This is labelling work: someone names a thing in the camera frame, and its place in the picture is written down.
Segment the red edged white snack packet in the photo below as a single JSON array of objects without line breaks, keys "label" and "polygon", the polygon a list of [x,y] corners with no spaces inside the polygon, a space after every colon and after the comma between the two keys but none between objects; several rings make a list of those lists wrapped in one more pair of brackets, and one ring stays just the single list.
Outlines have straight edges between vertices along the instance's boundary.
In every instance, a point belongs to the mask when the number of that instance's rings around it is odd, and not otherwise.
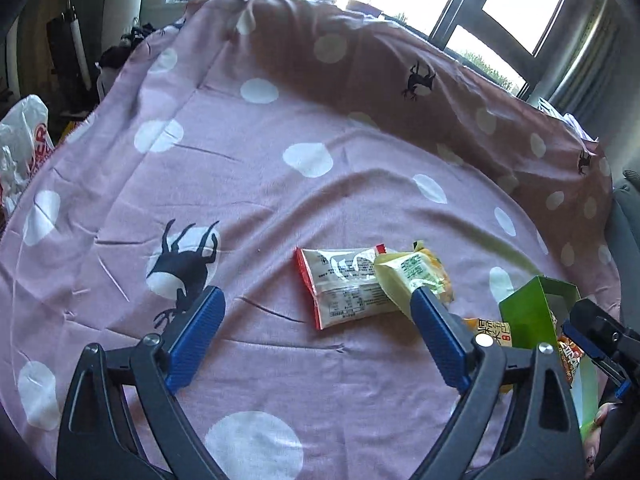
[{"label": "red edged white snack packet", "polygon": [[375,256],[374,247],[295,249],[295,263],[314,305],[317,330],[397,310],[378,284]]}]

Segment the white plastic shopping bag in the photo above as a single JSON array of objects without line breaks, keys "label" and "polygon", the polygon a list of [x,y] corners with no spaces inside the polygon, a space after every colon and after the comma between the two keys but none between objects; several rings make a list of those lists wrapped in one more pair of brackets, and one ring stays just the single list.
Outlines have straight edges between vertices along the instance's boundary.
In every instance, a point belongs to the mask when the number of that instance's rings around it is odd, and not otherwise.
[{"label": "white plastic shopping bag", "polygon": [[47,105],[30,94],[1,121],[1,208],[6,218],[13,214],[32,176],[54,150],[48,118]]}]

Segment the light green rice cracker packet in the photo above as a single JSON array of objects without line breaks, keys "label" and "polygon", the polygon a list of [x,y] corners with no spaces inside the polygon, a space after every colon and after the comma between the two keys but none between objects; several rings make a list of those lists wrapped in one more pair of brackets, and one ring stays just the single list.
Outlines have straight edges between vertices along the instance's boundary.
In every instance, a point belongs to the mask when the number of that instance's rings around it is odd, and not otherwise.
[{"label": "light green rice cracker packet", "polygon": [[412,293],[427,287],[445,306],[454,301],[450,277],[440,259],[416,240],[410,252],[393,252],[384,244],[374,248],[373,270],[388,299],[407,318],[411,318]]}]

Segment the green cardboard box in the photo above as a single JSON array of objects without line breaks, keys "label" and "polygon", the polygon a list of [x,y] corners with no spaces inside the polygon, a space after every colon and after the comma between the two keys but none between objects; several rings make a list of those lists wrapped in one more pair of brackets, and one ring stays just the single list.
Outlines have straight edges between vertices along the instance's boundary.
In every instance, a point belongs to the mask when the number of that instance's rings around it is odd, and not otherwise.
[{"label": "green cardboard box", "polygon": [[[575,285],[542,275],[512,292],[504,292],[498,305],[503,322],[511,327],[514,347],[533,349],[548,342],[559,356],[558,338],[564,335],[562,323],[579,298]],[[599,409],[598,373],[586,354],[580,361],[570,394],[585,439]]]}]

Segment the grey sofa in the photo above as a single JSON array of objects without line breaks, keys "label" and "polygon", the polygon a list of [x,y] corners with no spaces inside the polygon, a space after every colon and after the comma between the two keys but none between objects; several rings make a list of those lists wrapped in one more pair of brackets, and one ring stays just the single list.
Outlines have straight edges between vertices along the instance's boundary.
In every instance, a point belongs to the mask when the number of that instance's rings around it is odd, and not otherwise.
[{"label": "grey sofa", "polygon": [[623,171],[614,184],[613,201],[605,227],[613,260],[620,274],[620,319],[639,330],[639,167]]}]

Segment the pink polka dot sheet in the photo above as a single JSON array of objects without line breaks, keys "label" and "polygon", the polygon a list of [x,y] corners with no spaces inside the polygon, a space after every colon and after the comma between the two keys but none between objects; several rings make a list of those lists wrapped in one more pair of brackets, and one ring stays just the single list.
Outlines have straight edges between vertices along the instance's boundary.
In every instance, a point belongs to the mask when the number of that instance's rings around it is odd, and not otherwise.
[{"label": "pink polka dot sheet", "polygon": [[221,328],[179,401],[233,479],[405,479],[457,395],[398,311],[328,330],[294,252],[422,242],[464,318],[536,276],[612,313],[611,169],[408,30],[308,0],[200,0],[134,51],[1,240],[1,402],[54,471],[80,352],[205,286]]}]

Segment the grey curtain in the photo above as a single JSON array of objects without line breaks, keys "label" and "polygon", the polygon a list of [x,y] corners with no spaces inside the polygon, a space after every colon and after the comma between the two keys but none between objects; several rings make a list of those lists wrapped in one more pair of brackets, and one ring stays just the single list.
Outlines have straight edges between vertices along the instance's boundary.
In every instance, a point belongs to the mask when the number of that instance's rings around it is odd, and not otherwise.
[{"label": "grey curtain", "polygon": [[639,1],[565,0],[540,56],[529,104],[573,115],[621,170],[639,154]]}]

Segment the orange yellow chips packet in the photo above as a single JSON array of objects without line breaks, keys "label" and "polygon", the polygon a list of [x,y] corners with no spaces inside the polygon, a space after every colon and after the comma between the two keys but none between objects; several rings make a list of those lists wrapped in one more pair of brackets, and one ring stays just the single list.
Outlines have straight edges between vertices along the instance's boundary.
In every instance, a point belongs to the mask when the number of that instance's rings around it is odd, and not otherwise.
[{"label": "orange yellow chips packet", "polygon": [[511,327],[507,322],[484,320],[484,318],[462,318],[462,322],[473,336],[484,334],[489,336],[501,348],[512,347]]}]

